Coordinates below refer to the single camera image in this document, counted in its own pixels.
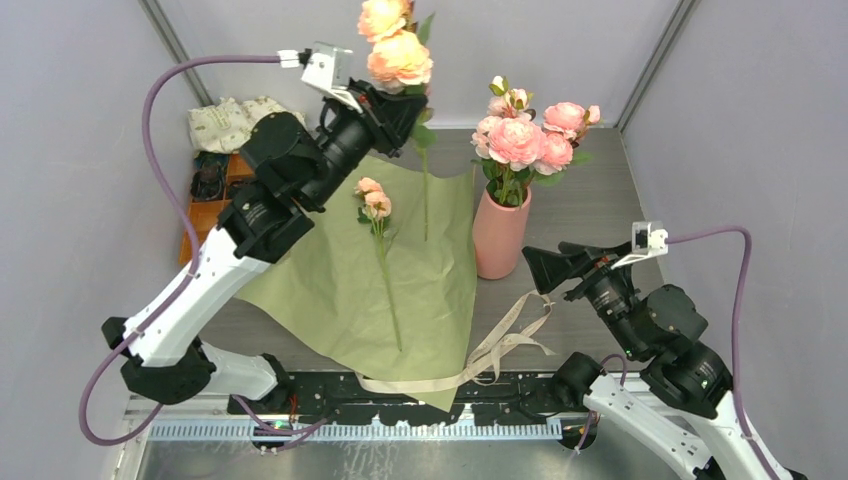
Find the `peach orange flower stem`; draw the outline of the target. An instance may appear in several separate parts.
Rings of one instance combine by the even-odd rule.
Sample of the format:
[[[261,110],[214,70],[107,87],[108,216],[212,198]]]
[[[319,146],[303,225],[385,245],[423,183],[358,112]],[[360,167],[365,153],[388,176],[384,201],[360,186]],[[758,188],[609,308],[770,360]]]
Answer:
[[[434,62],[426,42],[433,19],[430,15],[417,22],[412,1],[369,0],[361,4],[358,33],[372,45],[366,66],[387,92],[429,93]]]

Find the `large pink peony stem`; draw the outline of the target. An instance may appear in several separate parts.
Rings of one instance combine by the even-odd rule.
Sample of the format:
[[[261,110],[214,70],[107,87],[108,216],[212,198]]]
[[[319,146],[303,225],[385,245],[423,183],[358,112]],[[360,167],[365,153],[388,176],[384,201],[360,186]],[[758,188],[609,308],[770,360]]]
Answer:
[[[497,164],[494,199],[504,207],[520,207],[534,179],[532,165],[544,153],[546,135],[524,118],[501,118],[485,134],[486,157]]]

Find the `pale pink single flower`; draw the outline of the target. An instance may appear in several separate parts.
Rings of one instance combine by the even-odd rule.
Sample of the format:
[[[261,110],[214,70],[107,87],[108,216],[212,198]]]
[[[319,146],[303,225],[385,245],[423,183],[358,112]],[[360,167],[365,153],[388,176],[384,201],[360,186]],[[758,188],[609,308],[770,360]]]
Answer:
[[[497,174],[497,164],[486,157],[487,138],[485,134],[491,128],[491,125],[501,118],[524,118],[533,122],[533,115],[527,110],[530,95],[522,89],[510,88],[506,77],[501,75],[493,77],[489,83],[489,90],[492,93],[492,98],[488,103],[487,114],[477,124],[476,130],[471,136],[471,144],[477,155],[473,163],[482,168],[484,178],[487,180],[486,191],[496,202],[494,199],[494,177]]]

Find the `deep pink flower stem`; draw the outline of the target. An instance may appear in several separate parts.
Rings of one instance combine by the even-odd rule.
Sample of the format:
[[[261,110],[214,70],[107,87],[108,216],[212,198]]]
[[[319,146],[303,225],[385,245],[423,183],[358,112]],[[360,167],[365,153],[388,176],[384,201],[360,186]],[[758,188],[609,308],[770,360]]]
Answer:
[[[578,147],[590,128],[602,118],[599,105],[559,102],[545,109],[542,130],[546,141],[542,156],[532,165],[534,180],[554,183],[578,160]]]

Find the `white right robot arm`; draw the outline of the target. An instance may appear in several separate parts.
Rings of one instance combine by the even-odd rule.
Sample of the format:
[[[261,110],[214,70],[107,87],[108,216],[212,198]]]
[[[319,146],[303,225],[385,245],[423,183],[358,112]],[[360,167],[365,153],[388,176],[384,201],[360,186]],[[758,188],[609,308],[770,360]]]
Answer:
[[[662,233],[615,247],[523,248],[539,293],[575,281],[565,300],[587,300],[627,360],[643,366],[638,380],[645,389],[636,393],[599,361],[575,352],[551,378],[552,396],[567,410],[611,421],[681,479],[803,478],[757,434],[734,372],[701,341],[708,322],[685,291],[663,285],[641,296],[635,288],[634,264],[666,252]]]

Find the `orange and green wrapping paper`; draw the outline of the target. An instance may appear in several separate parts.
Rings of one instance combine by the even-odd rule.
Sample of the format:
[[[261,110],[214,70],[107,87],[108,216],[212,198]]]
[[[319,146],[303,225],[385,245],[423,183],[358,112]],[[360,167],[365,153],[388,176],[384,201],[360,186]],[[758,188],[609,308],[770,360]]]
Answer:
[[[361,177],[392,203],[388,265],[403,351],[396,348],[375,243],[357,222]],[[440,178],[367,157],[314,216],[314,228],[239,293],[315,352],[365,377],[460,373],[471,336],[477,271],[474,174]]]

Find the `small peach flower stem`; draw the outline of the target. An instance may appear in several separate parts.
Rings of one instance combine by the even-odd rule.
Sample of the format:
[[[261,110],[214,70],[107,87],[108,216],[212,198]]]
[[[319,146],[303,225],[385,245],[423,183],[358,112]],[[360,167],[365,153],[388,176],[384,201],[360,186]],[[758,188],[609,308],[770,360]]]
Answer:
[[[373,236],[377,261],[381,271],[386,298],[392,320],[395,344],[398,351],[403,351],[403,340],[400,322],[397,316],[396,302],[392,290],[390,270],[388,265],[389,227],[392,213],[392,203],[382,185],[373,178],[361,177],[355,187],[354,195],[361,204],[357,208],[357,222],[367,225]]]

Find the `beige ribbon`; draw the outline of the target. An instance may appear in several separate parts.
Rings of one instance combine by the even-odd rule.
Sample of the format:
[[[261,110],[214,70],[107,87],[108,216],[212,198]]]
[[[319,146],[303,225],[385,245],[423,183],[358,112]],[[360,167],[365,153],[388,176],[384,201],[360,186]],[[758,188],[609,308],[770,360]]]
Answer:
[[[518,320],[531,297],[537,297],[543,301],[544,314],[528,324],[523,330],[511,332],[511,327]],[[412,381],[375,380],[366,378],[360,373],[356,373],[355,377],[364,390],[377,394],[430,393],[458,388],[467,382],[480,386],[492,385],[500,377],[502,358],[519,346],[537,347],[546,356],[557,355],[556,352],[534,338],[534,335],[545,325],[553,313],[554,304],[555,302],[548,295],[540,294],[537,291],[522,295],[468,355],[465,368],[456,375]]]

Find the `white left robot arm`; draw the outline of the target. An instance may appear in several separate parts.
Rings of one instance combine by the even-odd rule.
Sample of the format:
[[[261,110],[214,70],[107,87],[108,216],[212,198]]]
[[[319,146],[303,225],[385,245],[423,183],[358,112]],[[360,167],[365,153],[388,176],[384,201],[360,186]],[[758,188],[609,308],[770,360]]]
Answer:
[[[240,148],[254,179],[219,214],[196,258],[144,310],[103,324],[109,345],[125,357],[128,389],[163,405],[210,393],[269,413],[285,409],[292,386],[274,356],[222,350],[200,331],[312,229],[312,214],[369,152],[400,154],[427,103],[421,87],[393,94],[353,80],[325,96],[316,133],[289,112],[259,120]]]

